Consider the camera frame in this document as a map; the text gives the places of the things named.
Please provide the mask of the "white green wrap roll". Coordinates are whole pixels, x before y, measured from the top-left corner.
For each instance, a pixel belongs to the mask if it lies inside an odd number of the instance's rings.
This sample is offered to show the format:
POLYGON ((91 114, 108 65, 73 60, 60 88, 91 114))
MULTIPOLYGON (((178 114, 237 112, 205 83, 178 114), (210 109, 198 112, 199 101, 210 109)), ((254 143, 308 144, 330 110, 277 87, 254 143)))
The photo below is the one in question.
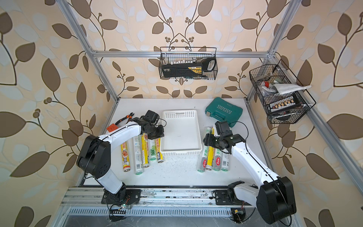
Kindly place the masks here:
POLYGON ((200 152, 198 166, 197 166, 197 171, 201 172, 201 173, 205 172, 205 170, 206 170, 207 157, 208 157, 208 151, 209 151, 209 147, 204 144, 204 139, 208 134, 211 133, 211 131, 212 131, 212 129, 210 127, 205 128, 205 133, 204 133, 203 140, 202 140, 202 145, 203 145, 202 151, 200 152))

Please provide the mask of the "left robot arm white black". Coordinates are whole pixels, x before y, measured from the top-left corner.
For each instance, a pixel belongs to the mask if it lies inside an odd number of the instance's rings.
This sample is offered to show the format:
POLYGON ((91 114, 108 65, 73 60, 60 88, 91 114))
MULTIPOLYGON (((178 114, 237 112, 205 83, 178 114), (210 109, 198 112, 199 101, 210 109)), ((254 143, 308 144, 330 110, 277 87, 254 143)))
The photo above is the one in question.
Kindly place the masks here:
POLYGON ((106 191, 117 194, 123 182, 111 170, 111 152, 136 136, 147 134, 151 139, 164 137, 163 125, 157 125, 160 117, 153 111, 133 118, 121 128, 100 136, 86 137, 76 165, 84 173, 91 174, 106 191))

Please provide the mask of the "green grape wrap roll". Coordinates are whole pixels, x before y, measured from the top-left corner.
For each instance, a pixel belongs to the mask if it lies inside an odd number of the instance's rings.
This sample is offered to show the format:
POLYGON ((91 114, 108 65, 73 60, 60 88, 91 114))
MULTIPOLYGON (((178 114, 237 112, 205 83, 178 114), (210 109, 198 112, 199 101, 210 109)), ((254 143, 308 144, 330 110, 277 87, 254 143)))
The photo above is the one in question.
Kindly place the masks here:
POLYGON ((150 161, 156 161, 157 160, 157 151, 156 151, 156 143, 155 140, 148 140, 149 144, 149 157, 150 161))

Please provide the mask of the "yellow wrap roll group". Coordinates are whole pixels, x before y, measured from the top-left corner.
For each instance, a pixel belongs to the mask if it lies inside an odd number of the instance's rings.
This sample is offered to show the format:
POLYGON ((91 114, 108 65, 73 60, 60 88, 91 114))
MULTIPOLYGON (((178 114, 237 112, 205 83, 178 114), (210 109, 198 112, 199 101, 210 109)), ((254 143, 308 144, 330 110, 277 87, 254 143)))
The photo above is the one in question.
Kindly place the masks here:
POLYGON ((214 158, 214 148, 208 146, 208 153, 207 153, 207 165, 206 170, 211 171, 213 168, 213 158, 214 158))
POLYGON ((158 163, 163 163, 164 158, 163 158, 163 155, 161 153, 161 139, 160 138, 156 139, 155 143, 156 143, 156 152, 157 152, 157 162, 158 163))

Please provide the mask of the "white plastic perforated basket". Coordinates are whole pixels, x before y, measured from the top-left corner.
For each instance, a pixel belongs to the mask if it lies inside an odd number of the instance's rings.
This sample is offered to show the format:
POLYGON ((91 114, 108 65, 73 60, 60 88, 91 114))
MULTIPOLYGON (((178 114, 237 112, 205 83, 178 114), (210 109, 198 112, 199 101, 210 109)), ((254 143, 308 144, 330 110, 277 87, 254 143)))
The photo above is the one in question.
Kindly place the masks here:
POLYGON ((202 151, 201 133, 196 110, 163 111, 166 120, 161 153, 164 156, 198 155, 202 151))

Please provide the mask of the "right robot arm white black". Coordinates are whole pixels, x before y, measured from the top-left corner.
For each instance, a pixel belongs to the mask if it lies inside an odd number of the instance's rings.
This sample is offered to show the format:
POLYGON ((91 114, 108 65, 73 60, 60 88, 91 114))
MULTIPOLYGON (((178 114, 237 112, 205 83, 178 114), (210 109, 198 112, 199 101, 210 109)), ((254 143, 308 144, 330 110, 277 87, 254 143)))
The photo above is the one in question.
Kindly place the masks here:
POLYGON ((296 213, 292 182, 268 168, 252 152, 242 136, 236 134, 216 137, 208 133, 203 142, 221 151, 226 149, 244 165, 257 187, 240 183, 233 188, 234 196, 254 206, 266 223, 272 224, 296 213))

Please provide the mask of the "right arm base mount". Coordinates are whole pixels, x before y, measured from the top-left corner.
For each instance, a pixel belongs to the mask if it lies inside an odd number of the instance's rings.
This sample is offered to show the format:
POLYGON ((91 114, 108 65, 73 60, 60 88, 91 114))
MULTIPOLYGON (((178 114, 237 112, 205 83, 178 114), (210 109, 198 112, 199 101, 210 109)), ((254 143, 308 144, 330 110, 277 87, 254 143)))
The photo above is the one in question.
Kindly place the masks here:
POLYGON ((212 193, 212 196, 215 199, 215 203, 218 206, 243 206, 243 205, 250 205, 245 201, 240 201, 236 198, 232 198, 229 195, 228 190, 215 190, 212 193))

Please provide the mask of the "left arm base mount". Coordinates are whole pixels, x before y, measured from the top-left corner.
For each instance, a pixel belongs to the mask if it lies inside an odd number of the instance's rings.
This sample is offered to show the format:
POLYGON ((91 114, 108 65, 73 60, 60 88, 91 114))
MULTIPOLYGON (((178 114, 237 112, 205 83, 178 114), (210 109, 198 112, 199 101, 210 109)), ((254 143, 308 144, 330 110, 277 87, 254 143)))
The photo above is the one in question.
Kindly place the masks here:
POLYGON ((106 205, 132 205, 140 201, 140 189, 121 189, 117 194, 112 194, 104 189, 101 203, 106 205))

